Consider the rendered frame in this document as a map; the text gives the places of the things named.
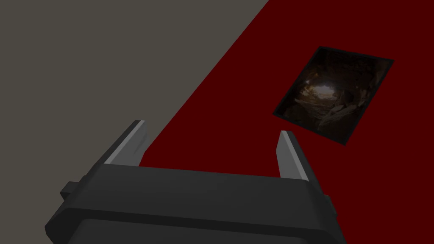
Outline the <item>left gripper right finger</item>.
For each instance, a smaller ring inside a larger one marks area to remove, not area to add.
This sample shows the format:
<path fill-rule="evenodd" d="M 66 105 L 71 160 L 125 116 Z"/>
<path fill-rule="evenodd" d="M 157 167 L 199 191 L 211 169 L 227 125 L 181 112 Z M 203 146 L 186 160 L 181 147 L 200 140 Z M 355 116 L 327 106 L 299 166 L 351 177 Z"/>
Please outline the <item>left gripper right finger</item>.
<path fill-rule="evenodd" d="M 281 178 L 299 179 L 317 183 L 317 178 L 295 135 L 289 130 L 282 130 L 279 133 L 276 157 Z"/>

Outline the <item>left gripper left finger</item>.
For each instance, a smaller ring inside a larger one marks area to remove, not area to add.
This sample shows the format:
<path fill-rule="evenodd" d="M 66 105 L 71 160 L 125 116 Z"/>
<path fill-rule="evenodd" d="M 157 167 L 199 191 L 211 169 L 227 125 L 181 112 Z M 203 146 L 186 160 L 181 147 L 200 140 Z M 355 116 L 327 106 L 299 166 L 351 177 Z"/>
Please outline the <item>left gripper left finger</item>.
<path fill-rule="evenodd" d="M 150 145 L 150 137 L 144 120 L 135 120 L 124 133 L 97 160 L 99 164 L 139 166 Z"/>

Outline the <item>dark framed cave picture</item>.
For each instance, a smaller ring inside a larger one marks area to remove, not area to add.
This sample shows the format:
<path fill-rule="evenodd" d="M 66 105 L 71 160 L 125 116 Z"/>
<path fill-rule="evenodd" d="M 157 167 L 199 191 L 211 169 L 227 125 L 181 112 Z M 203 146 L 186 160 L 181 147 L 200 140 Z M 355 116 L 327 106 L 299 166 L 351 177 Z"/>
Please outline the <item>dark framed cave picture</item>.
<path fill-rule="evenodd" d="M 320 46 L 273 115 L 345 145 L 393 64 Z"/>

